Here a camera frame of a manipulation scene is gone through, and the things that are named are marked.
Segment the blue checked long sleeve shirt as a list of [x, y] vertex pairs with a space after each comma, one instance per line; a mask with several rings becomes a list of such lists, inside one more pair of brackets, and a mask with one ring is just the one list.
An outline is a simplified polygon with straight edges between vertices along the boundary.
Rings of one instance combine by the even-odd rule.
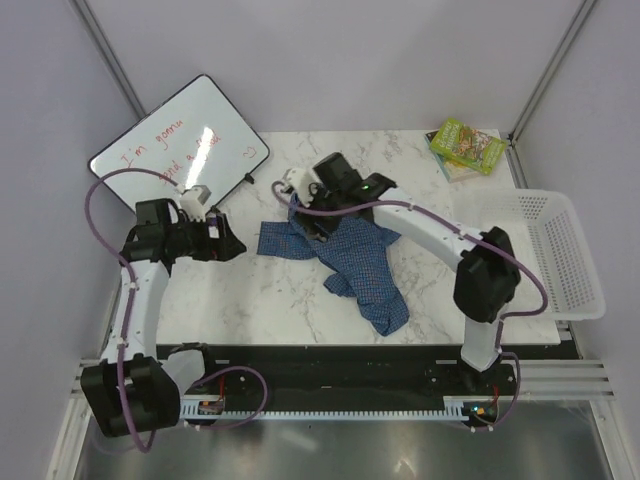
[[361, 316], [378, 334], [389, 336], [410, 317], [388, 260], [388, 247], [400, 238], [392, 230], [346, 216], [326, 241], [311, 239], [289, 213], [284, 222], [261, 223], [257, 253], [287, 260], [319, 260], [332, 270], [324, 281], [329, 293], [355, 299]]

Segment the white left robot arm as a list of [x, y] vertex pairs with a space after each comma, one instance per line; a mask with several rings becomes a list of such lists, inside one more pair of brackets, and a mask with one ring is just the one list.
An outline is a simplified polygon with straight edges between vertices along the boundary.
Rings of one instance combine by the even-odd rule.
[[201, 221], [169, 199], [137, 203], [136, 223], [119, 252], [121, 294], [113, 328], [98, 364], [83, 370], [81, 389], [101, 432], [110, 438], [177, 424], [183, 395], [208, 393], [219, 369], [202, 344], [157, 357], [161, 303], [179, 258], [226, 262], [245, 253], [226, 214], [213, 208]]

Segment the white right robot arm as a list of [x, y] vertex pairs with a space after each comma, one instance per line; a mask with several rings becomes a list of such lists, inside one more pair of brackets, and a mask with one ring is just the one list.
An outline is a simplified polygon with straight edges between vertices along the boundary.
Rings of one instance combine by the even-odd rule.
[[483, 392], [494, 381], [499, 357], [498, 317], [521, 281], [508, 234], [493, 227], [470, 228], [417, 205], [390, 178], [362, 177], [340, 153], [310, 169], [285, 175], [300, 206], [303, 225], [322, 239], [347, 217], [359, 217], [400, 234], [438, 257], [455, 273], [453, 301], [465, 317], [458, 381], [467, 392]]

